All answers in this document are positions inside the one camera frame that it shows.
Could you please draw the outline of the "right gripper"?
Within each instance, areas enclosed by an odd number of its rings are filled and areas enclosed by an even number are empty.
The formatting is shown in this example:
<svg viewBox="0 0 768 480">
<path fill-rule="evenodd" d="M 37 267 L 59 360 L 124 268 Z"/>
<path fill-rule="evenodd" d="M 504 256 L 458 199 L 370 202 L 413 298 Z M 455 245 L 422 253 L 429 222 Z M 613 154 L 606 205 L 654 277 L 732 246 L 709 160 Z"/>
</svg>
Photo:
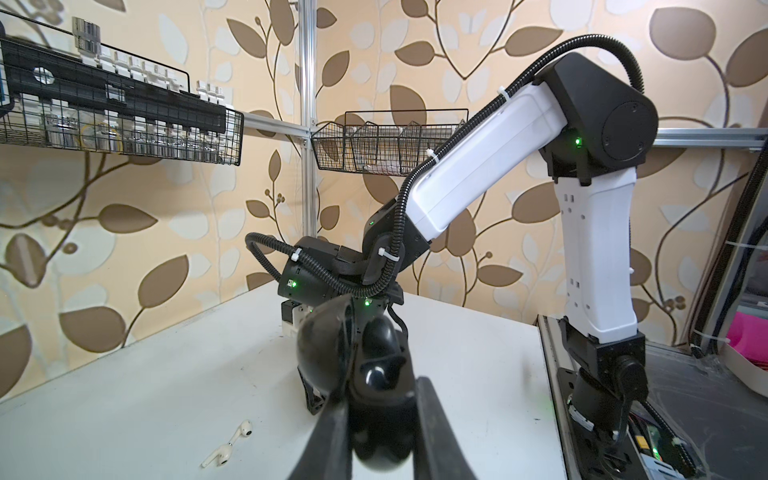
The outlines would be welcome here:
<svg viewBox="0 0 768 480">
<path fill-rule="evenodd" d="M 312 312 L 333 298 L 351 293 L 363 307 L 365 318 L 387 311 L 398 327 L 404 326 L 393 311 L 395 305 L 404 303 L 402 287 L 395 275 L 386 274 L 386 265 L 393 262 L 400 267 L 404 256 L 389 257 L 388 235 L 376 236 L 371 248 L 363 252 L 316 237 L 304 237 L 295 245 L 277 244 L 277 250 L 287 257 L 278 281 L 278 295 L 284 301 L 294 300 Z"/>
</svg>

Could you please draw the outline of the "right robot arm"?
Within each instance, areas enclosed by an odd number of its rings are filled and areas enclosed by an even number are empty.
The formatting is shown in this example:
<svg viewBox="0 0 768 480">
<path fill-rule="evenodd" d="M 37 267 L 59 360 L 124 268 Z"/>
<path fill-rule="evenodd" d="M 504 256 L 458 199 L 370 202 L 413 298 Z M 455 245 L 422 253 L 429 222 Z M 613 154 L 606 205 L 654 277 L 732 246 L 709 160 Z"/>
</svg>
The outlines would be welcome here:
<svg viewBox="0 0 768 480">
<path fill-rule="evenodd" d="M 428 249 L 473 235 L 467 221 L 487 192 L 519 164 L 541 173 L 513 199 L 509 219 L 553 218 L 563 249 L 554 268 L 476 259 L 476 279 L 495 289 L 519 280 L 559 283 L 556 302 L 582 339 L 637 343 L 630 295 L 631 196 L 658 128 L 640 66 L 619 40 L 586 34 L 543 53 L 455 130 L 412 123 L 392 133 L 372 123 L 345 137 L 317 135 L 319 154 L 374 161 L 393 151 L 406 169 L 398 193 L 368 221 L 360 251 L 305 237 L 278 242 L 287 264 L 274 277 L 282 295 L 318 305 L 341 295 L 393 293 L 396 276 Z"/>
</svg>

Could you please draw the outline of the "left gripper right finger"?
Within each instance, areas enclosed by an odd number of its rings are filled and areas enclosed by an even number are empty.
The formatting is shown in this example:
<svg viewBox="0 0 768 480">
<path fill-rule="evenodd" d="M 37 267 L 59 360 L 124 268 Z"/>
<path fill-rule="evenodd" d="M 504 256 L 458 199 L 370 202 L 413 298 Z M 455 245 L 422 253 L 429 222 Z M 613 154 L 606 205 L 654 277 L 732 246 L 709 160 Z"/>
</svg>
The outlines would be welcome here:
<svg viewBox="0 0 768 480">
<path fill-rule="evenodd" d="M 416 401 L 415 478 L 476 479 L 429 378 L 417 379 Z"/>
</svg>

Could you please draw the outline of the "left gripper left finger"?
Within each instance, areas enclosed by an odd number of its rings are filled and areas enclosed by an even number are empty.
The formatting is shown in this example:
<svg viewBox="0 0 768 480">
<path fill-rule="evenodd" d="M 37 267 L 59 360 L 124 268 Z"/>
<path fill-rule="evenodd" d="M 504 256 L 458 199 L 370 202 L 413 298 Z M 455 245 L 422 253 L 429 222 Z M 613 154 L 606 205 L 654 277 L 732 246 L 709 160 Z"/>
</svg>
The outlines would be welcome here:
<svg viewBox="0 0 768 480">
<path fill-rule="evenodd" d="M 288 479 L 350 479 L 349 403 L 329 398 Z"/>
</svg>

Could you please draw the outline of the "black round earbud case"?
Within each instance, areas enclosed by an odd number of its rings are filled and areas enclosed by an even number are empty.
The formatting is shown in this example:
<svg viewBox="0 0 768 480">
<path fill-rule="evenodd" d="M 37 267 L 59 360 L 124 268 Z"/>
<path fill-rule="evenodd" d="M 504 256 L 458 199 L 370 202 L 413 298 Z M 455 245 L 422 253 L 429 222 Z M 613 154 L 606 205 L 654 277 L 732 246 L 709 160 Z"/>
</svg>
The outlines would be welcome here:
<svg viewBox="0 0 768 480">
<path fill-rule="evenodd" d="M 414 448 L 408 336 L 387 300 L 349 294 L 315 307 L 298 329 L 302 379 L 324 400 L 348 402 L 352 450 L 373 470 L 398 467 Z"/>
</svg>

